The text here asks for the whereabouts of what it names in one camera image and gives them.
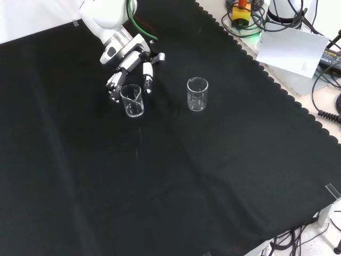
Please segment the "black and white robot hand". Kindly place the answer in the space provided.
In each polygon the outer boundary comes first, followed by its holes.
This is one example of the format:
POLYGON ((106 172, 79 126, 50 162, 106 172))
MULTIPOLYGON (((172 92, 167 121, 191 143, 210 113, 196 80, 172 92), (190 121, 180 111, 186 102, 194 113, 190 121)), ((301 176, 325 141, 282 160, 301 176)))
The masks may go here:
POLYGON ((165 59, 165 53, 153 53, 141 35, 136 35, 129 41, 114 35, 100 58, 100 62, 104 65, 111 60, 119 61, 116 71, 106 84, 111 100, 119 102, 120 90, 124 86, 126 76, 139 64, 143 66, 143 91, 150 94, 153 84, 152 65, 165 59))

